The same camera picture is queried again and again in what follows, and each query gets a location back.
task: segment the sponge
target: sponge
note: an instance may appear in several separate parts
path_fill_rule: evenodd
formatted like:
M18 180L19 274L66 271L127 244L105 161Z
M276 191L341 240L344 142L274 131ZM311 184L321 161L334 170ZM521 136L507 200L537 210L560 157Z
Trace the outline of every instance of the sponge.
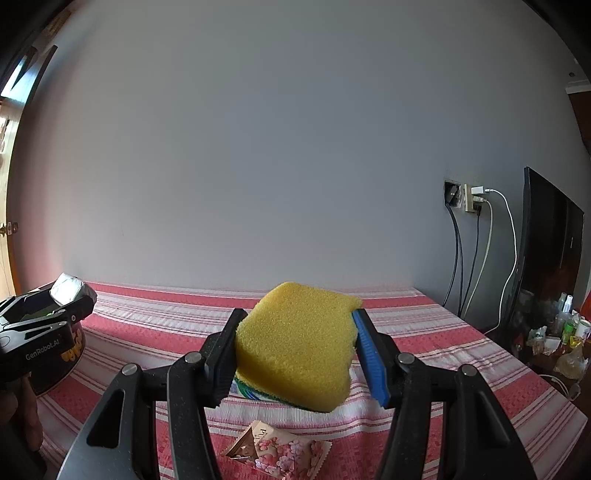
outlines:
M236 331L236 379L270 397L329 412L349 395L361 300L297 283L271 290Z

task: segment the pink floral wrapper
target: pink floral wrapper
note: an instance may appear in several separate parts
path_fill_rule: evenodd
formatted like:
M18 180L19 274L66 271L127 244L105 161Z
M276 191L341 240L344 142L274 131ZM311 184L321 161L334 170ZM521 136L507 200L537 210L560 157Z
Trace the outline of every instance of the pink floral wrapper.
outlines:
M313 480L330 442L301 437L256 420L222 455L282 480Z

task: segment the gray wall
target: gray wall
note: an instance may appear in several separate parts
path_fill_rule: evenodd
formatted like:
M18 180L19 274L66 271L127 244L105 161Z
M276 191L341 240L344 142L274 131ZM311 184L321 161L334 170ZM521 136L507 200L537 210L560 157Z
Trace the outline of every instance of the gray wall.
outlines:
M177 287L403 283L442 301L445 178L502 190L518 235L524 166L591 212L572 56L518 0L96 0L57 44L11 190L25 287L65 270ZM478 326L513 262L492 201ZM459 225L468 266L475 217Z

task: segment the metal screw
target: metal screw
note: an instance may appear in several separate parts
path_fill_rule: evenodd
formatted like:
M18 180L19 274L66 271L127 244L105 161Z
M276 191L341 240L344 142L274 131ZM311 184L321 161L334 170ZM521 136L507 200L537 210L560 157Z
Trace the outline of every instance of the metal screw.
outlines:
M201 360L201 354L199 352L189 352L185 355L185 361L188 364L196 364Z
M478 370L476 370L476 367L474 365L469 365L469 364L462 365L460 370L462 370L462 373L464 375L466 375L467 377L474 377L478 373Z
M126 377L133 375L138 371L138 366L136 364L127 364L124 365L121 369L121 373L124 374Z
M398 355L398 361L403 365L410 365L414 362L414 355L408 352L402 352Z

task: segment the tablecloth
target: tablecloth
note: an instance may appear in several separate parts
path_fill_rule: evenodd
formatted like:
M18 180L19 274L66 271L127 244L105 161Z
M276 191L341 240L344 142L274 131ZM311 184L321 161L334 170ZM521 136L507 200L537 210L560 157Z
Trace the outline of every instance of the tablecloth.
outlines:
M40 397L44 426L42 454L59 466L83 422L120 368L130 362L143 369L172 363L199 350L207 335L223 328L235 307L251 309L264 291L170 290L91 284L98 293L94 314L84 320L86 349L72 373ZM457 369L474 364L492 387L515 426L540 480L558 471L587 418L528 367L434 301L408 287L345 291L363 298L380 332L402 351L429 365ZM279 403L242 398L237 392L220 407L207 409L216 452L253 420L295 434L332 442L319 480L373 478L388 435L392 411L371 399L358 361L350 369L346 402L330 414L312 413ZM161 478L174 478L168 445L167 409L157 403L157 443ZM442 404L431 411L424 470L434 479L440 451ZM269 477L218 457L225 480Z

